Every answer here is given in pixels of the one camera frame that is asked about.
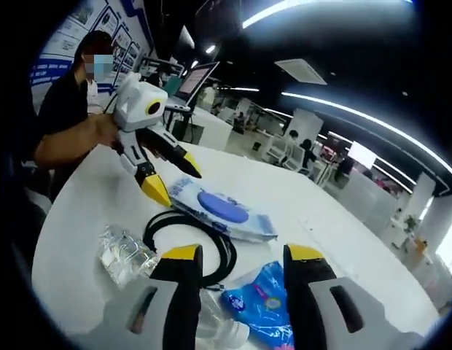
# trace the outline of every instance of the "blue and white poster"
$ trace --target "blue and white poster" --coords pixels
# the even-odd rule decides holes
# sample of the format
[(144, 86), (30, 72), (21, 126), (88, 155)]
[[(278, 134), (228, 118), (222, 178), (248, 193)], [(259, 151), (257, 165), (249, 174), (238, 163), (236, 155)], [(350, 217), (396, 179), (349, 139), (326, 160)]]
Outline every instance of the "blue and white poster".
[(71, 67), (82, 38), (93, 30), (113, 38), (113, 71), (98, 83), (98, 92), (111, 94), (136, 65), (140, 54), (150, 52), (152, 38), (143, 1), (87, 0), (69, 15), (50, 37), (30, 72), (35, 110), (52, 82)]

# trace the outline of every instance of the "human hand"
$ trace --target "human hand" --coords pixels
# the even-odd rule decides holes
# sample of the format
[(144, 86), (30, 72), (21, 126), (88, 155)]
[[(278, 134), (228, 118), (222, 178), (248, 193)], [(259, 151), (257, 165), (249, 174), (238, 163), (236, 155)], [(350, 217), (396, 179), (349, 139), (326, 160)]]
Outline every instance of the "human hand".
[(117, 137), (117, 126), (111, 114), (94, 114), (89, 116), (95, 123), (96, 141), (110, 147)]

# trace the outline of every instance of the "white table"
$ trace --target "white table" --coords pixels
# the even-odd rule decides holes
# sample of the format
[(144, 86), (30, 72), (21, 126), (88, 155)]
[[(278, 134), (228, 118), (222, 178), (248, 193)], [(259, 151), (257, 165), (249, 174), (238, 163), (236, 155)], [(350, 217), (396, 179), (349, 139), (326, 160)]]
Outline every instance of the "white table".
[[(170, 98), (171, 103), (179, 103), (179, 100)], [(166, 112), (165, 118), (168, 118), (169, 113)], [(179, 113), (173, 114), (170, 132), (173, 131), (177, 120), (183, 120), (183, 116)], [(190, 124), (202, 127), (203, 132), (198, 141), (199, 146), (217, 149), (218, 151), (225, 150), (227, 140), (231, 134), (233, 127), (224, 120), (219, 119), (216, 115), (206, 111), (205, 109), (195, 107), (192, 113)], [(190, 132), (186, 132), (186, 137), (190, 138)]]
[[(317, 248), (338, 276), (350, 276), (385, 306), (401, 331), (424, 334), (437, 312), (398, 259), (361, 222), (301, 174), (186, 144), (203, 180), (218, 191), (269, 213), (279, 238), (269, 244), (235, 241), (238, 261), (228, 280), (273, 260), (285, 243)], [(182, 174), (154, 160), (169, 185)], [(36, 247), (32, 282), (52, 318), (71, 335), (94, 328), (117, 292), (96, 257), (98, 234), (118, 223), (142, 237), (149, 218), (164, 210), (147, 198), (113, 150), (96, 147), (71, 176), (48, 214)], [(203, 245), (204, 273), (217, 268), (215, 246), (193, 227), (170, 226), (155, 236), (160, 253), (174, 246)], [(257, 349), (247, 343), (243, 349)]]

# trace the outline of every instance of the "plastic water bottle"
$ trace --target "plastic water bottle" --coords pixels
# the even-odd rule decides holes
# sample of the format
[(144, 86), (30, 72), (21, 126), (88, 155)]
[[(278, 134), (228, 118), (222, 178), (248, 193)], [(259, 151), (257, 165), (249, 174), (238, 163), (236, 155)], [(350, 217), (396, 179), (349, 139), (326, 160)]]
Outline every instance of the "plastic water bottle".
[(200, 290), (200, 301), (196, 350), (237, 349), (244, 345), (249, 337), (249, 326), (231, 319), (205, 289)]
[(119, 225), (106, 226), (99, 237), (98, 256), (120, 289), (137, 276), (150, 277), (160, 261), (143, 241)]

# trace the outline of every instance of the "coiled black cable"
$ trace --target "coiled black cable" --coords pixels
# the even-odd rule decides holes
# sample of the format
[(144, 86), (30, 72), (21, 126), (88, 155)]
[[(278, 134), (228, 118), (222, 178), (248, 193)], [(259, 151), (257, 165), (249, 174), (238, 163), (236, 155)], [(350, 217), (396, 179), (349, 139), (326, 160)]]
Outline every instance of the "coiled black cable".
[(233, 242), (226, 235), (221, 234), (214, 228), (204, 224), (198, 219), (183, 213), (182, 211), (170, 210), (155, 215), (148, 221), (145, 227), (143, 241), (153, 251), (156, 252), (154, 235), (161, 228), (169, 225), (188, 225), (205, 232), (213, 241), (219, 252), (219, 267), (211, 275), (202, 278), (202, 288), (220, 290), (223, 286), (219, 283), (225, 279), (234, 269), (237, 260), (237, 251)]

